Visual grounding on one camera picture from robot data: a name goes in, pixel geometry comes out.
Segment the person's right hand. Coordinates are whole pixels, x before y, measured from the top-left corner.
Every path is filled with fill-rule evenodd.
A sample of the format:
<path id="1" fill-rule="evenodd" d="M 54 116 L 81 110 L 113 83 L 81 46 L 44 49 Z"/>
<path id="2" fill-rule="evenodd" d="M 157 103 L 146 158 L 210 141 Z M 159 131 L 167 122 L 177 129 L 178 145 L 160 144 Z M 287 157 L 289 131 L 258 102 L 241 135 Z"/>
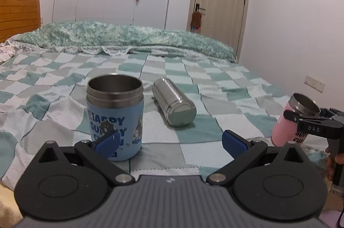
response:
<path id="1" fill-rule="evenodd" d="M 328 157 L 326 159 L 327 161 L 327 179 L 329 181 L 333 180 L 333 175 L 335 173 L 335 164 L 344 164 L 344 154 L 341 153 L 339 155 L 336 155 L 334 158 L 331 157 L 331 151 L 329 147 L 325 149 L 325 152 L 328 154 Z"/>

